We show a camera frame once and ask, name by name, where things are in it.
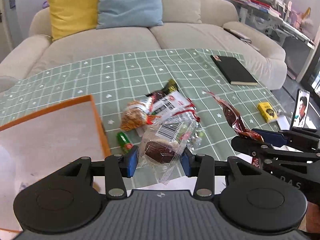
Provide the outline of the book on sofa arm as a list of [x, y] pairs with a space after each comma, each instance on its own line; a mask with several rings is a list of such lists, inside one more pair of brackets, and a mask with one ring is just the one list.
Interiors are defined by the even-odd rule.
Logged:
[[240, 41], [245, 42], [245, 44], [248, 44], [256, 51], [258, 51], [258, 52], [260, 51], [260, 49], [252, 43], [252, 40], [249, 37], [247, 37], [246, 35], [242, 34], [241, 32], [233, 30], [233, 29], [228, 29], [228, 28], [224, 28], [224, 31], [230, 33], [231, 35], [233, 35], [234, 37], [236, 37]]

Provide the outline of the person's right hand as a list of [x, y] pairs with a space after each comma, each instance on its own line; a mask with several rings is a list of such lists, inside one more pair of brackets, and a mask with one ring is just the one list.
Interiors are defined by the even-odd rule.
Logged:
[[320, 209], [311, 202], [308, 202], [306, 212], [306, 230], [309, 233], [320, 233]]

